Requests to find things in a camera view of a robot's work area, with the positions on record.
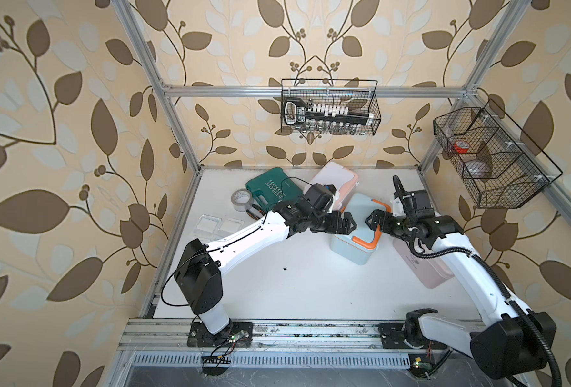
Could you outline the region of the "blue box orange trim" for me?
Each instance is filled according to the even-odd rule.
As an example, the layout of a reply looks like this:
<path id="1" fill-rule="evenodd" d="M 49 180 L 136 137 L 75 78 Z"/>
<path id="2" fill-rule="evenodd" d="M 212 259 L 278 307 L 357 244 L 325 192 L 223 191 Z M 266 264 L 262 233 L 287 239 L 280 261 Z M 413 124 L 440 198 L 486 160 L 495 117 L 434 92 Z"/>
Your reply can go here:
<path id="1" fill-rule="evenodd" d="M 343 212 L 349 212 L 353 216 L 356 229 L 349 235 L 334 235 L 331 239 L 330 249 L 354 264 L 366 264 L 377 250 L 382 234 L 380 231 L 372 231 L 366 224 L 366 219 L 375 210 L 391 212 L 391 207 L 362 193 L 355 193 Z"/>

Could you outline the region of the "white box pink trim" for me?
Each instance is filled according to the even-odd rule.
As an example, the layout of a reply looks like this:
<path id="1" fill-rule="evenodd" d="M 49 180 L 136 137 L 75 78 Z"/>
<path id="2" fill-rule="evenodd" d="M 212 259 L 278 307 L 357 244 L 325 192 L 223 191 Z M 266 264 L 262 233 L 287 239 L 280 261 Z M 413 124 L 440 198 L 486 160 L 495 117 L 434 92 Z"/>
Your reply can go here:
<path id="1" fill-rule="evenodd" d="M 336 193 L 333 201 L 332 209 L 334 211 L 341 210 L 351 197 L 353 190 L 359 184 L 359 176 L 351 169 L 329 161 L 327 164 L 311 179 L 311 184 L 334 185 Z"/>

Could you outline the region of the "pink first aid box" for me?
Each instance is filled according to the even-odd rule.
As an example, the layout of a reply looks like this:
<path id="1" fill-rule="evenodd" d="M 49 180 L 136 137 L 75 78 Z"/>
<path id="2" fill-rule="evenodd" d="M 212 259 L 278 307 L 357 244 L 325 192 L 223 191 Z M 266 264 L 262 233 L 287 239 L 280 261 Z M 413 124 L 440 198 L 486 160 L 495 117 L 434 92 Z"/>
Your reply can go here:
<path id="1" fill-rule="evenodd" d="M 393 247 L 426 288 L 435 289 L 454 278 L 453 272 L 442 259 L 417 258 L 408 248 L 407 242 L 398 239 L 393 239 Z"/>

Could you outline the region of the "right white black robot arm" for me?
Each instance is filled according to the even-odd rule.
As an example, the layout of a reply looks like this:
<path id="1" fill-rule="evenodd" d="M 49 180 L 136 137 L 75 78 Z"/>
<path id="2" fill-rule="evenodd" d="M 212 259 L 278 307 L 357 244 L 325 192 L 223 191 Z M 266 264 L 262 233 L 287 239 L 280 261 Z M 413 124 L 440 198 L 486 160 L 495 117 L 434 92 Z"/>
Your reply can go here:
<path id="1" fill-rule="evenodd" d="M 403 325 L 409 346 L 442 343 L 473 359 L 487 377 L 506 378 L 516 386 L 521 384 L 517 375 L 548 367 L 551 384 L 562 384 L 552 351 L 553 319 L 534 312 L 503 283 L 456 220 L 435 213 L 426 191 L 407 192 L 398 186 L 390 211 L 373 211 L 366 225 L 405 242 L 420 260 L 443 261 L 481 317 L 481 322 L 461 322 L 432 308 L 411 311 Z"/>

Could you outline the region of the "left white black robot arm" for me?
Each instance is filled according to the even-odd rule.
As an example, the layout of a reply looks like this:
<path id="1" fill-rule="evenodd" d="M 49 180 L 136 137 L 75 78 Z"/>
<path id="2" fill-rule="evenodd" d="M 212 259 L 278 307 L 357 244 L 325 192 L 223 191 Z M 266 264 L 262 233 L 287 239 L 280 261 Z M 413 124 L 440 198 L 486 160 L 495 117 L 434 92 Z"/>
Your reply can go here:
<path id="1" fill-rule="evenodd" d="M 190 241 L 167 282 L 174 282 L 194 315 L 211 335 L 220 335 L 232 325 L 224 309 L 223 277 L 264 248 L 306 231 L 350 235 L 356 222 L 349 212 L 333 208 L 333 185 L 311 187 L 301 196 L 282 200 L 249 227 L 216 240 Z"/>

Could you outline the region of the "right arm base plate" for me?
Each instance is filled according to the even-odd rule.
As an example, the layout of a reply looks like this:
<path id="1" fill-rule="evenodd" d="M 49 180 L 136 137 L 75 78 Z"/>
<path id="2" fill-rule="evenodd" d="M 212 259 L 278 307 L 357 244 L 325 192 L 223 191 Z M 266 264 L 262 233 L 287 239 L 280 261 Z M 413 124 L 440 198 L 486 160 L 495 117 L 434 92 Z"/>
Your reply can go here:
<path id="1" fill-rule="evenodd" d="M 377 325 L 384 349 L 445 350 L 448 347 L 423 336 L 418 319 L 437 310 L 424 308 L 406 313 L 404 322 L 383 322 Z"/>

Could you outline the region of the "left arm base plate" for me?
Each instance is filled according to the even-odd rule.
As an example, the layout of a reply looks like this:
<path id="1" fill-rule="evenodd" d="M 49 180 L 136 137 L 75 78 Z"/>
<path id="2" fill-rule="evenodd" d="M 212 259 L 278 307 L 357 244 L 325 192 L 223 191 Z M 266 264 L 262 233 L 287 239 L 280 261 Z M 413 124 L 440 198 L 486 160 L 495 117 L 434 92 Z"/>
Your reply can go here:
<path id="1" fill-rule="evenodd" d="M 211 334 L 202 322 L 191 324 L 187 346 L 189 348 L 217 348 L 236 343 L 249 348 L 253 340 L 253 323 L 231 321 L 217 334 Z"/>

